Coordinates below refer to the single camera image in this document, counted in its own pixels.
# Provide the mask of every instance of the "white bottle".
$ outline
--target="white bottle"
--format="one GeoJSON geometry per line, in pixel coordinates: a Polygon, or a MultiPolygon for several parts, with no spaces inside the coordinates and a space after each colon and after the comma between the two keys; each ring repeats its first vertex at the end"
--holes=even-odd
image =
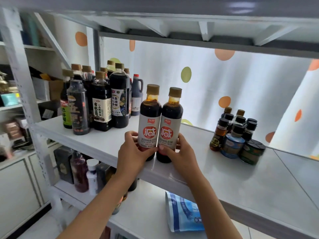
{"type": "Polygon", "coordinates": [[[86,173],[87,180],[89,181],[89,192],[90,195],[97,195],[98,191],[98,181],[96,175],[96,166],[99,164],[97,159],[88,159],[86,161],[87,168],[89,171],[86,173]]]}

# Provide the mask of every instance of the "red brand logo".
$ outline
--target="red brand logo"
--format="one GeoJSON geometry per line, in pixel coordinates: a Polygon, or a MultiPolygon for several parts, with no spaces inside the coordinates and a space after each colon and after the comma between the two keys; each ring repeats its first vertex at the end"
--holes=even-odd
{"type": "Polygon", "coordinates": [[[155,119],[148,119],[148,120],[147,120],[147,123],[154,124],[154,123],[155,123],[155,119]]]}
{"type": "Polygon", "coordinates": [[[173,130],[170,129],[169,127],[162,126],[160,129],[160,135],[162,136],[162,138],[166,140],[171,139],[173,136],[173,130]]]}
{"type": "Polygon", "coordinates": [[[154,126],[147,126],[143,129],[143,135],[146,138],[153,138],[156,135],[156,128],[154,126]]]}
{"type": "Polygon", "coordinates": [[[171,124],[171,120],[165,119],[164,123],[166,123],[167,125],[170,125],[171,124]]]}

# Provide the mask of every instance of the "hand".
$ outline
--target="hand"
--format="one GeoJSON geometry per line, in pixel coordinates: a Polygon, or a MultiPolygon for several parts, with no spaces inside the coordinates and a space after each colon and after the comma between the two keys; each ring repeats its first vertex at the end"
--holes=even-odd
{"type": "Polygon", "coordinates": [[[194,150],[181,133],[178,135],[178,143],[180,144],[180,146],[176,146],[176,149],[180,149],[178,153],[164,145],[159,145],[159,150],[167,154],[175,169],[189,183],[194,176],[201,174],[201,171],[197,164],[194,150]]]}
{"type": "Polygon", "coordinates": [[[137,135],[138,133],[134,131],[126,132],[125,142],[118,152],[116,174],[127,178],[130,185],[144,167],[146,159],[157,151],[157,147],[144,152],[138,150],[137,135]]]}

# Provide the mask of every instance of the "white label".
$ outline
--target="white label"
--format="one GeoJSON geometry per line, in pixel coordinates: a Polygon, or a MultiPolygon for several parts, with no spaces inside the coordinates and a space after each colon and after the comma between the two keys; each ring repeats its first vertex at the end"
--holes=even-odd
{"type": "Polygon", "coordinates": [[[138,123],[138,144],[143,148],[156,147],[160,116],[146,117],[140,114],[138,123]]]}
{"type": "Polygon", "coordinates": [[[180,127],[181,118],[171,119],[162,115],[159,127],[158,145],[163,144],[170,147],[171,149],[175,149],[180,127]]]}
{"type": "Polygon", "coordinates": [[[139,112],[141,107],[141,97],[132,97],[132,112],[139,112]]]}
{"type": "Polygon", "coordinates": [[[125,89],[111,89],[112,90],[112,115],[121,117],[126,116],[126,90],[125,89]]]}
{"type": "Polygon", "coordinates": [[[54,111],[45,109],[45,111],[43,112],[42,117],[43,117],[43,118],[46,118],[46,119],[50,119],[50,118],[52,118],[53,113],[54,113],[54,111]]]}
{"type": "Polygon", "coordinates": [[[101,100],[92,98],[94,121],[109,122],[112,119],[111,98],[101,100]]]}

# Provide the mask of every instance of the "blue plastic package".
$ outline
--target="blue plastic package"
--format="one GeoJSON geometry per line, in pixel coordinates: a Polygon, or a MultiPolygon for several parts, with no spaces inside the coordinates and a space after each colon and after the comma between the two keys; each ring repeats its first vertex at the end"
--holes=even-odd
{"type": "Polygon", "coordinates": [[[166,191],[166,216],[171,232],[204,231],[197,204],[166,191]]]}

